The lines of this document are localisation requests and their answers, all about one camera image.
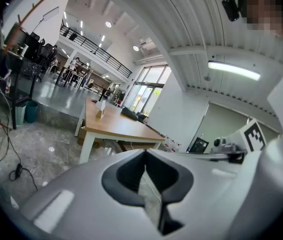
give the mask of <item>railing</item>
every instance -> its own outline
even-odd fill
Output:
[[[128,78],[132,73],[129,69],[123,66],[119,61],[113,58],[105,50],[100,48],[98,45],[96,45],[94,42],[90,41],[86,37],[80,35],[78,32],[74,31],[73,29],[62,25],[60,28],[60,34],[68,38],[69,40],[79,44],[80,46],[82,46],[82,48],[85,48],[89,52],[93,53],[94,55],[102,59],[104,62],[106,62],[111,68],[117,70],[122,75],[124,75],[126,78]]]

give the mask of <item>bucket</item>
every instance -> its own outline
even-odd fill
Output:
[[[23,121],[25,119],[26,112],[26,103],[19,105],[16,107],[16,124],[17,126],[23,125]]]
[[[33,123],[37,117],[38,103],[31,100],[27,103],[26,109],[26,121],[28,123]]]

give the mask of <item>linear light fixture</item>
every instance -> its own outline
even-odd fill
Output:
[[[208,62],[208,67],[213,70],[222,70],[222,71],[227,71],[230,73],[235,73],[238,75],[242,75],[244,77],[253,79],[255,81],[258,81],[260,78],[260,74],[239,66],[227,64],[227,63],[222,63],[222,62],[217,62],[217,61],[209,61]]]

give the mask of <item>trash can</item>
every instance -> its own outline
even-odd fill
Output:
[[[38,103],[31,100],[27,103],[26,109],[26,121],[28,123],[33,123],[37,117]]]
[[[16,107],[17,126],[23,125],[23,121],[25,119],[25,112],[26,112],[26,103],[23,103],[22,105]]]

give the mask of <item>white pillar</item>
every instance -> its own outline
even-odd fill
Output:
[[[73,60],[74,56],[77,54],[77,51],[78,51],[77,49],[74,49],[74,50],[73,50],[73,52],[71,53],[69,59],[67,59],[67,62],[66,62],[66,64],[64,65],[65,68],[67,68],[67,67],[70,65],[70,63],[71,63],[71,61]]]

